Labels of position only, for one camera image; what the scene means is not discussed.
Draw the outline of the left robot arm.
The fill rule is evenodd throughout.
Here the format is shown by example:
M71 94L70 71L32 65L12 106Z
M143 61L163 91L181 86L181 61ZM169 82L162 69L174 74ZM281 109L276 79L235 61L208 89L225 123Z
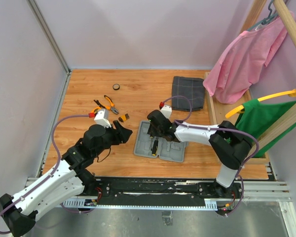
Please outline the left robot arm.
M93 194L96 183L87 167L104 150L125 144L132 133L116 120L109 126L92 125L48 172L23 190L2 195L0 218L8 233L21 237L55 206L79 194Z

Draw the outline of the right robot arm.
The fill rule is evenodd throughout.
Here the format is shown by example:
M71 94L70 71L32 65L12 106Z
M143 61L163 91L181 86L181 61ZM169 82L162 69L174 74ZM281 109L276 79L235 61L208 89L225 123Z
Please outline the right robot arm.
M255 138L238 130L232 123L224 120L216 125L196 125L174 120L171 122L160 110L154 110L147 116L150 122L148 132L168 142L193 142L213 148L221 162L220 171L215 178L213 189L218 197L226 197L248 157Z

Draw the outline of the grey plastic tool case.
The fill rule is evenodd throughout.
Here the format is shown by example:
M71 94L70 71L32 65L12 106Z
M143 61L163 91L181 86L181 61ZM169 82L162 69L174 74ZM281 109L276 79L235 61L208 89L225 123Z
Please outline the grey plastic tool case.
M183 162L188 142L168 142L164 138L158 137L157 155L151 155L151 136L148 135L149 125L150 123L146 120L140 122L133 151L134 155L146 158L160 158L166 161Z

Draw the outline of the flathead screwdriver black yellow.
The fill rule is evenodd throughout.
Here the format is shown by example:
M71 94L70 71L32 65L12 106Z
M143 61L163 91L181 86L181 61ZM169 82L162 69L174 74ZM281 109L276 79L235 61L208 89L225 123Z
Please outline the flathead screwdriver black yellow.
M156 156L157 155L157 150L158 150L158 138L151 136L150 140L151 140L151 144L150 144L151 155Z

